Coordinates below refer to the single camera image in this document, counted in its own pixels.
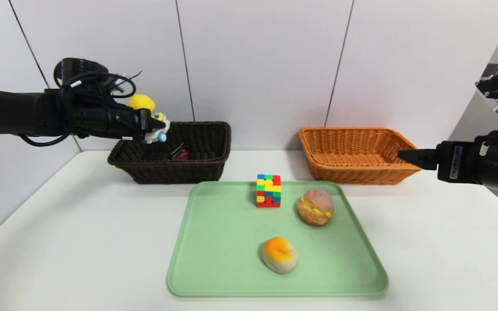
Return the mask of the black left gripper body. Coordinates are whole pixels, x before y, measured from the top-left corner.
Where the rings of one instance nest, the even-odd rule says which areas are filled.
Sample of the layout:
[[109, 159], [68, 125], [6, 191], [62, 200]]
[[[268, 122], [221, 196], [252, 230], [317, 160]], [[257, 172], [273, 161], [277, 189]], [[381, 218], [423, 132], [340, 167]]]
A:
[[149, 131], [146, 109], [109, 108], [107, 110], [107, 134], [109, 136], [140, 139]]

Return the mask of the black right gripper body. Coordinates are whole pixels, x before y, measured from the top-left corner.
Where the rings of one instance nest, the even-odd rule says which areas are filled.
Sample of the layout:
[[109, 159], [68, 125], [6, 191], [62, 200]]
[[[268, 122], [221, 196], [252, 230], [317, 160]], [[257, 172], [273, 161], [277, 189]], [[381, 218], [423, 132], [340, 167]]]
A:
[[438, 145], [437, 178], [498, 190], [498, 144], [444, 141]]

